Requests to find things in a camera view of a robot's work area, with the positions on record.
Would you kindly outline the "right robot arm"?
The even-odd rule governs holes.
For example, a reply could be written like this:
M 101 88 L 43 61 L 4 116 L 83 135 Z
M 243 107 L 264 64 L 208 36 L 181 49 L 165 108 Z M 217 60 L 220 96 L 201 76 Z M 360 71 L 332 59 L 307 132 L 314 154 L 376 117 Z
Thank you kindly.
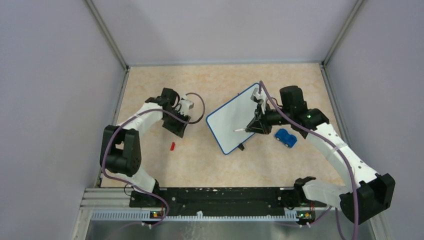
M 395 179 L 367 165 L 336 133 L 321 110 L 308 108 L 300 87 L 286 86 L 279 93 L 281 105 L 271 101 L 263 85 L 253 90 L 251 100 L 256 109 L 245 132 L 269 135 L 273 126 L 290 125 L 319 150 L 344 181 L 343 186 L 338 186 L 312 176 L 298 178 L 293 185 L 294 202 L 299 206 L 312 201 L 324 203 L 358 225 L 387 210 Z

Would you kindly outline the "blue framed whiteboard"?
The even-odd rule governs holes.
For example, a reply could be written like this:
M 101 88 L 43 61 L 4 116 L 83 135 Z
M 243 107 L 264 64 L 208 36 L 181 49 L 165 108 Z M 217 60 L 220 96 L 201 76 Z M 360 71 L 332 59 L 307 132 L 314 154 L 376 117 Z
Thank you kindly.
M 252 84 L 206 116 L 206 123 L 224 155 L 229 155 L 254 135 L 234 130 L 245 128 L 254 118 L 257 103 L 251 100 L 251 95 L 259 87 L 258 83 Z

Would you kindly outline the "white whiteboard marker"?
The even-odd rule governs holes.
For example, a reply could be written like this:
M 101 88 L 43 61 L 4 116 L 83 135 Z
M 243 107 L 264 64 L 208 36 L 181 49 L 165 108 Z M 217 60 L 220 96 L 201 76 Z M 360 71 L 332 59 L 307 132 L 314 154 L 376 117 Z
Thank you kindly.
M 235 129 L 233 130 L 234 132 L 246 132 L 246 128 L 239 128 L 239 129 Z

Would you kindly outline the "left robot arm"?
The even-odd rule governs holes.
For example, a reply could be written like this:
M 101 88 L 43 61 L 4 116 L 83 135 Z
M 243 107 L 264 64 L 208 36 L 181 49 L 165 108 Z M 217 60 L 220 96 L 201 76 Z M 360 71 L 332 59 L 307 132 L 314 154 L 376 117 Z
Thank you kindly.
M 123 182 L 141 194 L 149 207 L 160 202 L 155 190 L 157 181 L 142 167 L 141 137 L 157 122 L 182 138 L 191 117 L 194 103 L 171 88 L 160 96 L 149 97 L 142 107 L 126 121 L 104 128 L 99 164 L 105 177 Z

